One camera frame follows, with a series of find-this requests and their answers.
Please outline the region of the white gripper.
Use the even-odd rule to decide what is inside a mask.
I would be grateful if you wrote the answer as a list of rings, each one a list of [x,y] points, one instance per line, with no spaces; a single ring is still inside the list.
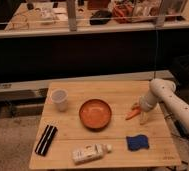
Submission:
[[[147,93],[144,96],[141,96],[139,98],[139,106],[143,110],[140,113],[140,118],[139,118],[139,123],[141,125],[144,125],[148,121],[148,113],[147,112],[154,109],[156,107],[157,103],[158,103],[157,98],[150,93]]]

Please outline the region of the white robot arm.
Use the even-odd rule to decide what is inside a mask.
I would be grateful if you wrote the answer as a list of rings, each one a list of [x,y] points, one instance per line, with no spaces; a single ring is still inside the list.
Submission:
[[[189,104],[179,98],[175,90],[176,85],[173,81],[152,79],[147,93],[139,98],[139,106],[142,111],[149,112],[159,101],[162,101],[189,132]]]

